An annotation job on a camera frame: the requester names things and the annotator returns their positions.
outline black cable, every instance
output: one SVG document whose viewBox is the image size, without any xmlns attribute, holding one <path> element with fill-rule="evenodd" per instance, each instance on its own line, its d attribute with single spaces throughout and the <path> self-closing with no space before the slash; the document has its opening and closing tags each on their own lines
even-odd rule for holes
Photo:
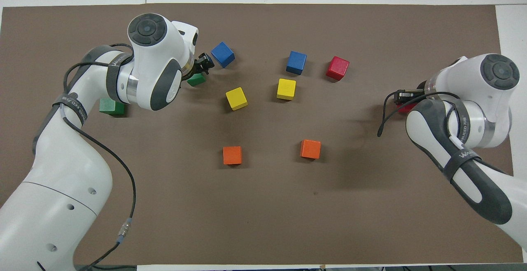
<svg viewBox="0 0 527 271">
<path fill-rule="evenodd" d="M 42 271 L 46 271 L 46 269 L 44 269 L 44 267 L 42 266 L 42 264 L 39 262 L 39 261 L 36 261 L 38 267 L 40 267 L 40 269 L 42 269 Z"/>
<path fill-rule="evenodd" d="M 133 57 L 134 57 L 134 52 L 133 52 L 133 47 L 130 46 L 129 44 L 122 44 L 122 43 L 118 43 L 118 44 L 111 44 L 110 45 L 111 47 L 127 47 L 130 49 L 130 51 L 132 51 L 132 55 L 130 55 L 130 57 L 124 59 L 123 63 L 121 63 L 121 66 L 125 65 L 125 64 L 128 64 L 132 61 Z"/>
<path fill-rule="evenodd" d="M 382 120 L 384 121 L 384 118 L 386 117 L 386 103 L 388 102 L 388 99 L 392 96 L 397 94 L 397 91 L 394 91 L 390 93 L 386 98 L 384 99 L 384 104 L 382 104 Z"/>
<path fill-rule="evenodd" d="M 94 262 L 91 263 L 90 265 L 86 265 L 86 266 L 82 267 L 81 269 L 79 269 L 79 271 L 85 271 L 88 268 L 93 267 L 95 264 L 98 264 L 100 261 L 104 260 L 104 258 L 106 258 L 111 252 L 113 252 L 117 248 L 117 246 L 119 246 L 119 245 L 120 245 L 120 243 L 118 243 L 118 242 L 115 243 L 115 245 L 112 248 L 108 249 L 108 251 L 105 252 L 102 256 L 100 256 L 98 259 L 94 260 Z"/>
<path fill-rule="evenodd" d="M 135 266 L 131 266 L 131 265 L 122 265 L 122 266 L 116 266 L 116 267 L 92 266 L 92 268 L 99 269 L 99 270 L 118 270 L 118 269 L 126 269 L 126 268 L 135 268 Z"/>
<path fill-rule="evenodd" d="M 68 87 L 68 77 L 70 75 L 70 73 L 77 67 L 79 66 L 85 66 L 85 65 L 98 65 L 98 66 L 104 66 L 104 67 L 108 67 L 108 64 L 106 63 L 102 63 L 102 62 L 95 62 L 95 61 L 89 61 L 89 62 L 80 62 L 80 63 L 77 63 L 75 65 L 73 65 L 72 67 L 70 67 L 67 71 L 66 71 L 66 74 L 64 74 L 64 81 L 62 81 L 62 86 L 64 87 L 64 93 L 67 93 L 69 92 L 69 87 Z"/>
<path fill-rule="evenodd" d="M 450 129 L 448 128 L 448 118 L 450 117 L 450 115 L 452 114 L 453 111 L 456 111 L 457 112 L 457 107 L 454 103 L 450 102 L 450 101 L 447 101 L 449 104 L 452 105 L 452 108 L 450 108 L 450 110 L 448 111 L 448 113 L 446 113 L 446 120 L 445 120 L 445 130 L 448 132 L 448 136 L 452 136 L 452 134 L 450 134 Z M 496 170 L 497 172 L 499 173 L 502 173 L 504 175 L 507 175 L 507 173 L 503 172 L 503 170 L 501 170 L 500 168 L 498 167 L 495 167 L 493 166 L 492 164 L 489 164 L 488 162 L 485 162 L 484 160 L 482 160 L 481 158 L 474 158 L 472 159 L 473 161 L 476 161 L 482 165 L 485 165 L 491 169 L 494 169 Z"/>
<path fill-rule="evenodd" d="M 454 103 L 450 102 L 450 101 L 447 101 L 449 104 L 452 105 L 452 107 L 448 110 L 448 112 L 446 113 L 446 116 L 445 116 L 445 125 L 444 125 L 444 128 L 446 130 L 446 132 L 448 132 L 448 137 L 452 136 L 452 134 L 450 133 L 450 128 L 448 127 L 448 118 L 450 118 L 450 115 L 456 111 L 456 114 L 457 114 L 457 107 Z"/>
<path fill-rule="evenodd" d="M 189 73 L 183 75 L 181 77 L 181 81 L 186 81 L 187 79 L 191 78 L 194 75 L 194 70 L 189 71 Z"/>
<path fill-rule="evenodd" d="M 92 141 L 93 143 L 95 143 L 96 145 L 100 146 L 102 149 L 104 149 L 105 151 L 107 151 L 110 155 L 113 156 L 113 158 L 115 158 L 115 160 L 117 160 L 123 167 L 124 169 L 126 170 L 126 172 L 128 173 L 128 176 L 130 177 L 130 181 L 132 182 L 132 190 L 133 190 L 133 200 L 132 200 L 132 209 L 130 210 L 130 215 L 129 217 L 132 218 L 133 217 L 133 212 L 135 210 L 135 200 L 137 198 L 136 196 L 136 191 L 135 191 L 135 180 L 133 178 L 133 175 L 132 175 L 132 172 L 130 171 L 130 169 L 128 168 L 128 166 L 126 166 L 126 164 L 124 163 L 123 160 L 121 160 L 121 158 L 119 158 L 119 156 L 117 154 L 115 154 L 111 149 L 109 149 L 108 147 L 106 147 L 105 145 L 103 145 L 102 143 L 98 142 L 97 139 L 93 138 L 92 136 L 89 136 L 89 134 L 87 134 L 86 132 L 84 132 L 83 130 L 79 129 L 77 126 L 75 126 L 71 121 L 68 120 L 67 117 L 64 117 L 63 118 L 64 122 L 70 126 L 73 130 L 79 132 L 79 134 L 81 134 L 82 136 L 88 138 L 90 141 Z"/>
<path fill-rule="evenodd" d="M 423 100 L 424 98 L 427 98 L 428 96 L 439 95 L 439 94 L 449 95 L 449 96 L 452 96 L 454 98 L 459 99 L 459 96 L 457 96 L 454 93 L 450 93 L 448 91 L 437 91 L 435 93 L 429 93 L 429 94 L 420 95 L 420 96 L 418 96 L 418 97 L 416 97 L 416 98 L 414 98 L 412 100 L 409 100 L 409 101 L 405 102 L 404 104 L 402 104 L 395 111 L 390 113 L 385 119 L 382 119 L 382 122 L 380 123 L 379 129 L 377 130 L 377 137 L 380 137 L 382 135 L 382 129 L 384 129 L 384 124 L 390 119 L 390 117 L 395 115 L 395 113 L 397 113 L 401 108 L 403 108 L 403 107 L 405 107 L 405 106 L 407 106 L 409 104 L 415 103 L 417 101 Z"/>
<path fill-rule="evenodd" d="M 110 47 L 127 47 L 129 48 L 131 51 L 132 51 L 132 55 L 130 55 L 128 58 L 126 58 L 123 63 L 121 63 L 121 66 L 125 65 L 125 64 L 128 64 L 132 61 L 132 59 L 134 58 L 134 51 L 133 51 L 133 47 L 130 46 L 129 44 L 110 44 L 109 45 Z M 68 93 L 71 88 L 73 87 L 73 85 L 68 85 L 68 78 L 69 78 L 69 75 L 70 73 L 77 67 L 79 66 L 85 66 L 85 65 L 97 65 L 97 66 L 104 66 L 104 67 L 108 67 L 108 64 L 107 63 L 102 63 L 102 62 L 96 62 L 96 61 L 88 61 L 88 62 L 80 62 L 80 63 L 77 63 L 75 65 L 73 65 L 72 67 L 70 67 L 67 71 L 66 71 L 66 74 L 64 75 L 64 81 L 62 82 L 63 84 L 63 87 L 64 87 L 64 93 Z"/>
<path fill-rule="evenodd" d="M 84 132 L 83 130 L 81 130 L 80 128 L 78 128 L 77 126 L 75 126 L 71 121 L 68 120 L 68 118 L 66 116 L 64 116 L 62 118 L 62 120 L 70 127 L 72 128 L 73 130 L 77 131 L 79 134 L 81 134 L 82 136 L 86 137 L 87 139 L 89 139 L 90 141 L 92 141 L 93 143 L 95 143 L 96 145 L 98 145 L 99 147 L 101 147 L 102 149 L 104 149 L 105 151 L 107 151 L 109 154 L 111 154 L 123 167 L 124 169 L 126 170 L 126 172 L 128 173 L 128 176 L 130 177 L 130 181 L 132 182 L 132 192 L 133 192 L 133 197 L 132 197 L 132 209 L 130 210 L 130 215 L 129 217 L 132 218 L 133 217 L 133 213 L 134 213 L 134 210 L 135 210 L 135 201 L 137 199 L 137 192 L 136 192 L 136 189 L 135 189 L 135 180 L 133 178 L 133 175 L 132 175 L 132 172 L 130 171 L 130 169 L 128 168 L 128 166 L 124 163 L 123 160 L 121 160 L 121 158 L 119 158 L 119 156 L 114 153 L 111 149 L 109 149 L 108 147 L 106 147 L 105 145 L 103 145 L 102 143 L 98 142 L 98 140 L 96 140 L 95 138 L 93 138 L 92 136 L 90 136 L 89 134 L 87 134 L 86 132 Z M 113 252 L 113 250 L 115 250 L 117 248 L 117 246 L 119 246 L 120 243 L 117 242 L 115 243 L 115 245 L 110 248 L 105 254 L 103 254 L 102 256 L 100 256 L 100 258 L 98 258 L 97 260 L 94 260 L 94 262 L 92 262 L 90 265 L 86 265 L 84 267 L 82 267 L 79 271 L 85 271 L 86 269 L 90 268 L 90 267 L 93 267 L 95 264 L 98 264 L 100 263 L 101 260 L 103 260 L 106 256 L 108 256 L 111 252 Z"/>
</svg>

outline red block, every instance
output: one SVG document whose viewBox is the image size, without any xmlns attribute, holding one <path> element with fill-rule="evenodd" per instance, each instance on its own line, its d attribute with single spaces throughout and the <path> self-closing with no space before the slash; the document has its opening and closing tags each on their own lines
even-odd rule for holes
<svg viewBox="0 0 527 271">
<path fill-rule="evenodd" d="M 241 164 L 241 147 L 224 147 L 224 164 Z"/>
<path fill-rule="evenodd" d="M 417 105 L 416 103 L 408 104 L 407 106 L 398 110 L 398 112 L 399 113 L 410 113 L 412 111 L 412 108 L 414 108 L 416 105 Z"/>
<path fill-rule="evenodd" d="M 304 139 L 300 147 L 300 156 L 303 158 L 320 158 L 320 141 Z"/>
<path fill-rule="evenodd" d="M 346 74 L 349 64 L 350 63 L 348 61 L 335 56 L 331 60 L 331 63 L 329 63 L 329 68 L 328 72 L 326 72 L 326 75 L 331 78 L 335 78 L 337 81 L 340 81 L 344 77 L 344 74 Z"/>
</svg>

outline green cube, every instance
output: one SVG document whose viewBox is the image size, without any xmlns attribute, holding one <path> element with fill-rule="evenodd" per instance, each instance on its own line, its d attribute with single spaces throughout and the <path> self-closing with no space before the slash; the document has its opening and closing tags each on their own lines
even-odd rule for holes
<svg viewBox="0 0 527 271">
<path fill-rule="evenodd" d="M 124 104 L 110 98 L 101 98 L 99 100 L 99 112 L 109 115 L 124 115 Z"/>
<path fill-rule="evenodd" d="M 194 74 L 191 78 L 187 79 L 187 82 L 192 87 L 202 84 L 205 82 L 205 76 L 203 76 L 203 73 L 197 73 Z"/>
</svg>

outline cable connector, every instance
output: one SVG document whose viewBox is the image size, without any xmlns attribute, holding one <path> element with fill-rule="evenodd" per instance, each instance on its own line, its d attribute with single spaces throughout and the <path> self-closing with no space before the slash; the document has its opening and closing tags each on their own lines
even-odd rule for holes
<svg viewBox="0 0 527 271">
<path fill-rule="evenodd" d="M 394 102 L 396 104 L 406 103 L 414 98 L 417 98 L 425 94 L 423 89 L 401 89 L 397 90 L 394 94 Z"/>
<path fill-rule="evenodd" d="M 128 231 L 130 230 L 130 225 L 131 224 L 132 224 L 132 218 L 127 218 L 126 222 L 124 222 L 123 226 L 119 230 L 119 235 L 117 236 L 117 240 L 115 241 L 116 243 L 122 243 L 123 242 L 124 237 L 126 236 Z"/>
</svg>

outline screw hole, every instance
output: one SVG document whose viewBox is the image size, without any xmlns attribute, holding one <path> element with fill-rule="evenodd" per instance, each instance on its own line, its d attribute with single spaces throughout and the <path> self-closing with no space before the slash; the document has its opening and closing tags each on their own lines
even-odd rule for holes
<svg viewBox="0 0 527 271">
<path fill-rule="evenodd" d="M 46 244 L 46 248 L 50 252 L 56 252 L 57 251 L 57 247 L 55 245 L 51 244 L 51 243 Z"/>
</svg>

